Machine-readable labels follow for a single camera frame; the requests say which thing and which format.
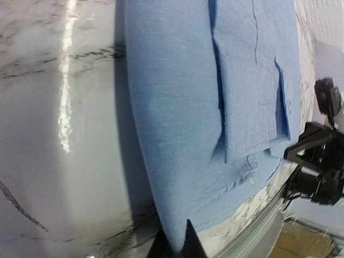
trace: glossy surface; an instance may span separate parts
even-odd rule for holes
[[[115,11],[107,0],[0,2],[0,257],[136,243],[108,240],[153,203]]]

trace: blue cloth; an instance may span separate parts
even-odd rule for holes
[[[293,0],[126,1],[134,119],[175,251],[188,218],[230,217],[297,142],[297,37]]]

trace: blue fabric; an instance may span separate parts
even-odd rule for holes
[[[293,0],[127,0],[135,124],[173,249],[267,185],[298,140]]]

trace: white marble surface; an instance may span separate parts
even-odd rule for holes
[[[1,258],[145,257],[150,249],[158,222],[137,139],[120,142],[135,135],[123,2],[0,0]],[[314,49],[303,2],[295,2],[302,130],[312,117]],[[210,257],[290,171],[283,167],[231,218],[200,232]]]

